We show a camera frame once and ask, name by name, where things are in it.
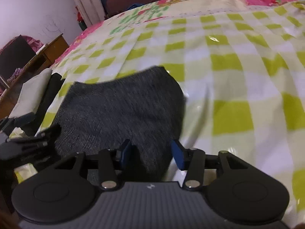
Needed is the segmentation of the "wooden desk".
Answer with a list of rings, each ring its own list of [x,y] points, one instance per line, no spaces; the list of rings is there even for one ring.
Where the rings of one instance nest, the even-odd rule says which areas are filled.
[[[39,52],[8,80],[1,76],[1,118],[7,117],[17,103],[23,83],[51,67],[69,45],[62,35],[39,48]]]

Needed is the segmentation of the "black monitor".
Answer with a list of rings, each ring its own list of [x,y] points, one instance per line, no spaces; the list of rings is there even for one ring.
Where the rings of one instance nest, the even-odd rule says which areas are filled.
[[[10,79],[17,68],[23,68],[35,55],[35,51],[22,35],[15,37],[1,49],[1,76],[5,80]]]

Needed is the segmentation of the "green white checkered bedsheet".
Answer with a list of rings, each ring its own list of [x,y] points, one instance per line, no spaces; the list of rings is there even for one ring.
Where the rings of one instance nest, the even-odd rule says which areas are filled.
[[[64,84],[41,127],[76,82],[97,84],[163,67],[185,98],[178,140],[218,156],[218,168],[160,181],[87,168],[84,152],[19,184],[21,228],[293,228],[304,225],[304,1],[212,11],[169,0],[118,15],[54,71]]]

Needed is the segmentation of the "beige curtain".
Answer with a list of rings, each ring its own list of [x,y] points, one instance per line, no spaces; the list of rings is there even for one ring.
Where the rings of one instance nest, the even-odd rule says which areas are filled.
[[[74,0],[87,27],[104,21],[105,11],[101,0]]]

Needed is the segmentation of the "dark grey checked pants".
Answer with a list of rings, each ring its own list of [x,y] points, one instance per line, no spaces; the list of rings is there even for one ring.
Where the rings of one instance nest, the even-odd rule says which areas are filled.
[[[109,82],[70,86],[54,123],[61,126],[55,149],[94,155],[129,139],[134,179],[160,181],[172,160],[171,140],[182,130],[185,98],[163,68],[152,67]]]

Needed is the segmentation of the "folded beige garment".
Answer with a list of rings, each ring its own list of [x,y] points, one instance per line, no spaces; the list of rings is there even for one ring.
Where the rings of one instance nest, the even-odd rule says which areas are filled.
[[[51,75],[52,70],[47,68],[25,82],[22,86],[17,103],[8,118],[17,118],[30,113],[35,114]]]

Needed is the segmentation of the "folded black garment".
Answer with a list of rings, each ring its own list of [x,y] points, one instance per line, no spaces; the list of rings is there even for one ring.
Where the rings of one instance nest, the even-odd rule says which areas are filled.
[[[21,128],[27,136],[34,136],[36,134],[49,106],[52,104],[57,93],[62,88],[64,81],[65,79],[63,79],[62,76],[58,73],[51,75],[49,83],[47,84],[42,96],[41,103],[39,104],[35,114],[35,119]]]

